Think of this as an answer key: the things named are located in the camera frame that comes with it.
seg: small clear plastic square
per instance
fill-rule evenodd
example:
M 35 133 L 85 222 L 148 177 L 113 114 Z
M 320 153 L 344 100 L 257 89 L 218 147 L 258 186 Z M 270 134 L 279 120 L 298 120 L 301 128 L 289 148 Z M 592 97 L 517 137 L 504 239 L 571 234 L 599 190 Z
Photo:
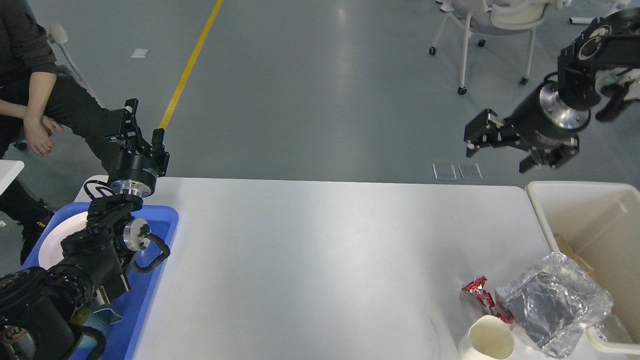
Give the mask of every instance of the small clear plastic square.
M 458 164 L 462 180 L 482 180 L 482 172 L 478 164 Z
M 458 180 L 456 168 L 453 164 L 433 164 L 433 173 L 436 180 L 455 181 Z

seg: gray floor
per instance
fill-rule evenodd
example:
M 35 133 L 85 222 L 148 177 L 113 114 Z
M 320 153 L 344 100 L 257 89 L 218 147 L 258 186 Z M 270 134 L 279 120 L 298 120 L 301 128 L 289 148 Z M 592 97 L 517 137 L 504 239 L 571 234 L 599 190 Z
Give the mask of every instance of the gray floor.
M 31 0 L 39 23 L 58 22 L 73 59 L 108 108 L 140 100 L 150 136 L 171 99 L 215 1 Z M 518 173 L 525 153 L 492 149 L 465 157 L 465 124 L 483 108 L 505 117 L 586 27 L 569 16 L 605 15 L 586 0 L 550 10 L 538 28 L 529 84 L 521 86 L 527 35 L 470 46 L 468 94 L 460 96 L 461 28 L 433 0 L 226 0 L 170 122 L 168 175 L 387 183 L 497 184 L 534 180 L 612 181 L 640 186 L 639 106 L 580 134 L 581 153 L 563 168 Z M 149 48 L 145 59 L 129 56 Z M 22 180 L 58 208 L 82 182 L 103 174 L 76 136 L 54 138 L 44 159 L 22 160 Z M 434 163 L 474 164 L 480 181 L 435 179 Z M 487 204 L 487 211 L 498 211 Z M 0 273 L 18 269 L 19 230 L 0 229 Z

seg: black sleeve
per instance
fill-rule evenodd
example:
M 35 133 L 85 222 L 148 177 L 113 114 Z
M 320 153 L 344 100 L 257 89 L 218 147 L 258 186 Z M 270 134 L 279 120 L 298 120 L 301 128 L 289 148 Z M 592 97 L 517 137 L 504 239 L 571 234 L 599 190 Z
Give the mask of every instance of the black sleeve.
M 57 71 L 56 56 L 47 41 L 46 30 L 36 23 L 17 1 L 2 1 L 1 16 L 11 42 L 11 52 L 31 72 Z

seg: sneaker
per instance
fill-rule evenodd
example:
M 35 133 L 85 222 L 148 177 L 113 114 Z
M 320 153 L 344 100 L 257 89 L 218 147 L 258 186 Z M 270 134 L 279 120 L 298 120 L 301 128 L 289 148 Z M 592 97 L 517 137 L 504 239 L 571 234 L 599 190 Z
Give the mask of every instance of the sneaker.
M 33 250 L 33 247 L 40 239 L 47 224 L 51 221 L 51 217 L 55 214 L 51 210 L 47 210 L 46 216 L 41 218 L 35 224 L 23 224 L 22 225 L 22 250 L 20 251 L 20 265 L 24 264 L 25 260 Z

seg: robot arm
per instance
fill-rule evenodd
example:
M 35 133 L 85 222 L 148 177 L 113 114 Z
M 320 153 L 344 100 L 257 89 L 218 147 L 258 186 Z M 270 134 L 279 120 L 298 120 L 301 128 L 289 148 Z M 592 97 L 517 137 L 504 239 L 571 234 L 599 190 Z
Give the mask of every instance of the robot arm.
M 68 359 L 84 335 L 96 339 L 89 358 L 98 359 L 104 336 L 76 325 L 79 315 L 94 301 L 109 304 L 129 291 L 129 269 L 149 272 L 169 256 L 169 248 L 147 222 L 131 215 L 142 208 L 142 198 L 154 192 L 169 160 L 163 129 L 154 131 L 151 145 L 142 138 L 137 103 L 128 100 L 125 109 L 109 114 L 117 128 L 108 138 L 118 142 L 120 155 L 108 182 L 84 185 L 92 198 L 87 225 L 62 240 L 63 259 L 48 270 L 34 266 L 0 278 L 0 359 Z M 97 183 L 101 197 L 89 191 L 90 183 Z M 151 241 L 162 254 L 140 267 L 134 257 Z
M 607 105 L 596 114 L 611 121 L 640 99 L 640 8 L 596 18 L 558 57 L 558 71 L 547 76 L 513 114 L 500 121 L 483 110 L 465 127 L 467 157 L 482 147 L 510 146 L 530 153 L 520 172 L 560 167 L 579 152 L 578 133 L 591 120 L 602 95 Z M 550 80 L 557 75 L 557 81 Z

